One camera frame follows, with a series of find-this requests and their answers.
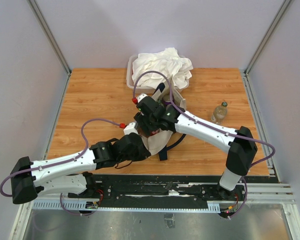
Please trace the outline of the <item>clear glass bottle green cap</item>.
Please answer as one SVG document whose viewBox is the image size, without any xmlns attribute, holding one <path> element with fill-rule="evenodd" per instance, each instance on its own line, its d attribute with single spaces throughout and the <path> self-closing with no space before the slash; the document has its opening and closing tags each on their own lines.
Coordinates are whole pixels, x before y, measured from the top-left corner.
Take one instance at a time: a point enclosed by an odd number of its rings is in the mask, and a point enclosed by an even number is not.
<svg viewBox="0 0 300 240">
<path fill-rule="evenodd" d="M 227 107 L 228 103 L 225 101 L 218 105 L 212 113 L 212 116 L 210 118 L 211 122 L 220 125 L 228 113 Z"/>
</svg>

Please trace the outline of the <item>cream canvas tote bag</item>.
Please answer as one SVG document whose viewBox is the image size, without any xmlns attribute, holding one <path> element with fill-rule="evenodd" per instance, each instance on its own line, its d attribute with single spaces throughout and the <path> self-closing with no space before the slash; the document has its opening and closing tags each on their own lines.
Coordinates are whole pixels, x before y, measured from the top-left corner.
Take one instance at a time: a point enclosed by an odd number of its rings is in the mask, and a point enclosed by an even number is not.
<svg viewBox="0 0 300 240">
<path fill-rule="evenodd" d="M 169 110 L 174 110 L 175 108 L 169 104 L 163 104 L 163 101 L 171 102 L 170 100 L 170 93 L 172 93 L 172 101 L 173 103 L 179 107 L 182 110 L 186 110 L 187 103 L 186 99 L 182 97 L 182 95 L 175 90 L 173 87 L 169 87 L 168 84 L 160 83 L 157 88 L 155 89 L 153 95 L 151 96 L 155 101 L 158 103 L 164 105 L 165 107 L 170 107 Z M 171 130 L 159 130 L 154 135 L 151 135 L 149 137 L 146 137 L 144 133 L 142 132 L 141 128 L 137 127 L 138 132 L 141 134 L 142 141 L 145 145 L 145 147 L 149 150 L 151 155 L 159 155 L 159 159 L 161 161 L 165 161 L 168 159 L 168 151 L 172 148 L 176 147 L 178 144 L 180 144 L 183 139 L 186 137 L 185 134 L 182 134 L 182 136 L 173 144 L 167 145 L 171 136 L 174 134 Z"/>
</svg>

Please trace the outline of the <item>purple soda can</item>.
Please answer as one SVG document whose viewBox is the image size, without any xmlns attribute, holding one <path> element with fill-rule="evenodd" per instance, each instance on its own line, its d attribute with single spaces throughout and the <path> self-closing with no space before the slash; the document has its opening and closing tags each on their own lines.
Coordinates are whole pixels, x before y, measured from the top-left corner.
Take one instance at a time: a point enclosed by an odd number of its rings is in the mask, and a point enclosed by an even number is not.
<svg viewBox="0 0 300 240">
<path fill-rule="evenodd" d="M 165 101 L 165 100 L 163 100 L 162 102 L 163 102 L 163 104 L 165 104 L 165 105 L 170 105 L 170 104 L 171 104 L 170 101 Z"/>
</svg>

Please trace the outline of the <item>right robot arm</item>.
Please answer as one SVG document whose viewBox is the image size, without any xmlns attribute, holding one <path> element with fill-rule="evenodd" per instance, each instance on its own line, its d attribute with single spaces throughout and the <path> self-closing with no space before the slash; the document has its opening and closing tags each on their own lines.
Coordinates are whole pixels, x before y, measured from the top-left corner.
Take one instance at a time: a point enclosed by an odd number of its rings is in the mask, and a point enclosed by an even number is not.
<svg viewBox="0 0 300 240">
<path fill-rule="evenodd" d="M 222 200 L 228 200 L 234 195 L 237 183 L 247 175 L 258 151 L 248 128 L 223 127 L 172 104 L 164 107 L 146 94 L 134 97 L 132 102 L 139 110 L 134 119 L 146 136 L 154 135 L 159 130 L 186 134 L 225 152 L 225 170 L 216 193 Z"/>
</svg>

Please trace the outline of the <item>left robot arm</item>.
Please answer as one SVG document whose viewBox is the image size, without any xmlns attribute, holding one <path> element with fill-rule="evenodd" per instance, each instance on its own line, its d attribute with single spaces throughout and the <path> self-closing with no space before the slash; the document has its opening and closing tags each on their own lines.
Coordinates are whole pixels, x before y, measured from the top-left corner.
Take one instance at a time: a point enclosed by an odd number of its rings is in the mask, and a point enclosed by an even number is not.
<svg viewBox="0 0 300 240">
<path fill-rule="evenodd" d="M 20 158 L 11 171 L 12 202 L 15 205 L 28 203 L 45 189 L 50 180 L 102 168 L 110 168 L 124 162 L 143 161 L 151 156 L 142 138 L 137 133 L 112 138 L 91 145 L 85 153 L 77 152 L 51 160 L 31 161 L 28 156 Z"/>
</svg>

